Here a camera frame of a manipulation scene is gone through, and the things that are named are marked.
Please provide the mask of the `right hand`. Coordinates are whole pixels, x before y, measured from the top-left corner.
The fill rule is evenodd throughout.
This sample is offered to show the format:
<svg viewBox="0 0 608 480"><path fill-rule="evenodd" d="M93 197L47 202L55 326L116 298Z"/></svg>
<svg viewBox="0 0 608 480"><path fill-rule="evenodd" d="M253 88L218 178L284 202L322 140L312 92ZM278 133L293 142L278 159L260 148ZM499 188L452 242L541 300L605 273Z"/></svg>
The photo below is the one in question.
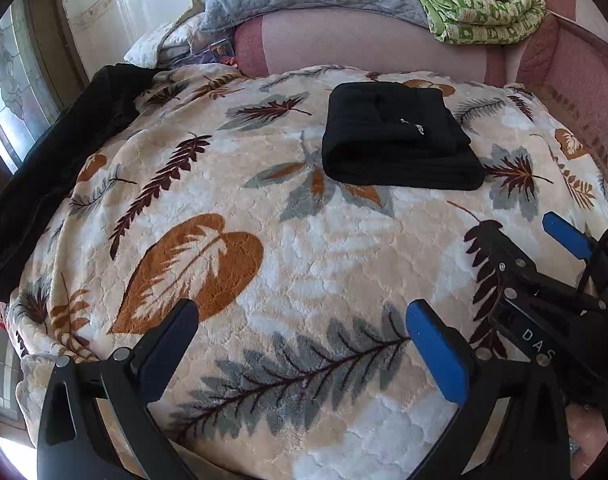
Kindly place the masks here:
<svg viewBox="0 0 608 480"><path fill-rule="evenodd" d="M607 428L600 411L577 404L566 408L566 422L570 438L578 444L571 460L571 476L578 479L589 470L607 444Z"/></svg>

